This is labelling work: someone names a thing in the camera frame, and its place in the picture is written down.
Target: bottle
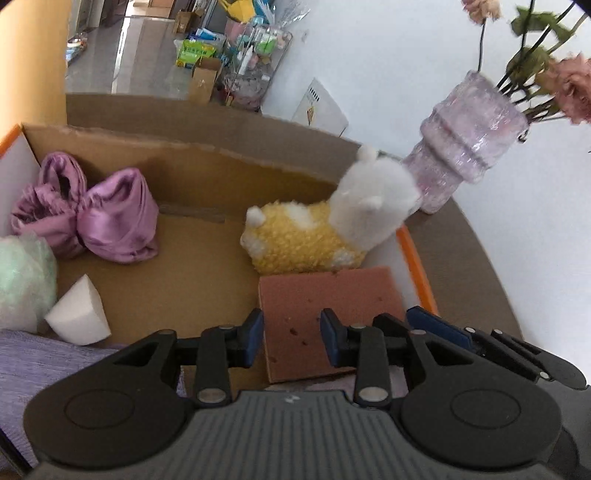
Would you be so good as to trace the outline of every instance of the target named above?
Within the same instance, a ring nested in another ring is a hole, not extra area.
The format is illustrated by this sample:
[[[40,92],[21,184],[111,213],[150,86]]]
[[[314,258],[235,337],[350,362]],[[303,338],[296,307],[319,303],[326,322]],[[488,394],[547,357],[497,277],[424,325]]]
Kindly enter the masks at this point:
[[[248,62],[251,61],[251,58],[254,55],[254,52],[255,52],[255,49],[252,45],[250,47],[248,47],[248,50],[246,51],[246,53],[242,57],[242,60],[240,63],[240,70],[238,70],[238,75],[244,75],[246,73],[246,68],[248,67]]]

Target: purple satin bow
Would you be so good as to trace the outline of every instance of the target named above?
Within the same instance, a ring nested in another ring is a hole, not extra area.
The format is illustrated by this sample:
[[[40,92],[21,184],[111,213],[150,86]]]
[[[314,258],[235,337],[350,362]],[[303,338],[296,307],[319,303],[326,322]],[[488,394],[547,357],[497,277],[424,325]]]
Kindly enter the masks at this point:
[[[118,263],[158,254],[154,239],[158,205],[144,176],[126,168],[86,190],[78,162],[65,153],[41,163],[36,186],[25,189],[12,211],[15,234],[42,236],[57,257],[72,258],[85,248]]]

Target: blue gripper pad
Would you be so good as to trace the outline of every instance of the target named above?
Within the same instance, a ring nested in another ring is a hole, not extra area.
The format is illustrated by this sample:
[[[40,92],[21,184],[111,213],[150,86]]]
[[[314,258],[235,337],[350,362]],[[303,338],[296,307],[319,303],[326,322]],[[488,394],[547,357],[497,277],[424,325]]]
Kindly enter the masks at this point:
[[[448,342],[455,343],[468,351],[474,352],[472,338],[464,330],[461,330],[437,315],[429,313],[421,307],[413,307],[407,310],[406,320],[415,330],[425,330],[426,332],[437,335]]]

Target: green package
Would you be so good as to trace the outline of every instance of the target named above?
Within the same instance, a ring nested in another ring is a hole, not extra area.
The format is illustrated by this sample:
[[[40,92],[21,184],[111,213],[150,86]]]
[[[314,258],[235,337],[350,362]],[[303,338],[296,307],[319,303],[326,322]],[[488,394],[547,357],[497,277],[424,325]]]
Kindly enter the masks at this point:
[[[177,65],[197,63],[201,57],[213,57],[216,47],[207,45],[199,40],[184,40],[181,50],[178,52]]]

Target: pink flower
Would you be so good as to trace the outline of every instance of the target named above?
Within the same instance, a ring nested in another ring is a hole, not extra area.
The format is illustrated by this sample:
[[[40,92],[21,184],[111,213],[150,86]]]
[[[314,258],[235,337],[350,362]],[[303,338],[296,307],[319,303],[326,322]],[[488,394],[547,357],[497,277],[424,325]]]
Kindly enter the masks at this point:
[[[478,25],[482,25],[485,18],[498,20],[501,17],[499,0],[462,0],[462,3],[470,19]]]
[[[591,59],[582,54],[551,61],[535,81],[554,95],[554,101],[574,124],[591,122]]]

